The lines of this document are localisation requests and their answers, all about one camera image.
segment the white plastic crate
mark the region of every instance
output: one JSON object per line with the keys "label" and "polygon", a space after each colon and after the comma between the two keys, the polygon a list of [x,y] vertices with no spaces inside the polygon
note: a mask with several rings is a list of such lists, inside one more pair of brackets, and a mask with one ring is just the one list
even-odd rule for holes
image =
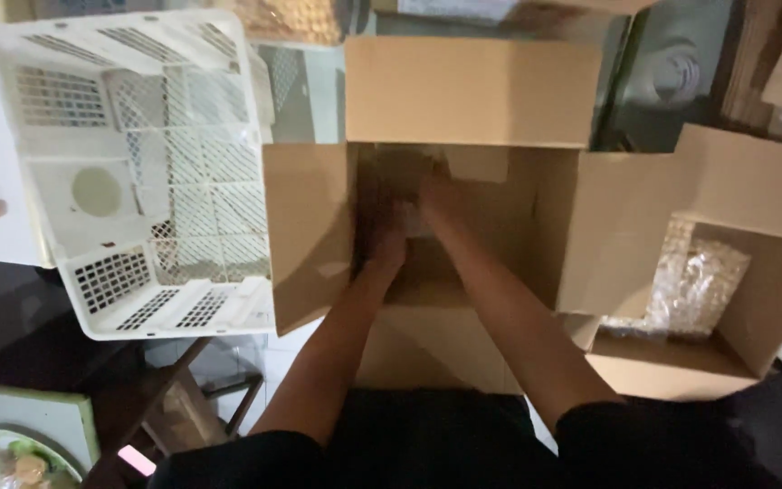
{"label": "white plastic crate", "polygon": [[274,329],[267,66],[222,10],[0,25],[29,197],[93,339]]}

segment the plate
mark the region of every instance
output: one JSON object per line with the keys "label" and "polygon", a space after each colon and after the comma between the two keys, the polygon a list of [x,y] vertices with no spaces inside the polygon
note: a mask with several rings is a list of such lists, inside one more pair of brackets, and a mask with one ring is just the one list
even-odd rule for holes
{"label": "plate", "polygon": [[0,451],[8,450],[8,445],[15,441],[31,444],[32,449],[34,451],[39,451],[52,465],[67,470],[71,477],[78,483],[83,482],[83,477],[81,477],[80,472],[78,472],[69,461],[63,458],[62,455],[49,446],[41,443],[37,439],[33,439],[16,431],[0,430]]}

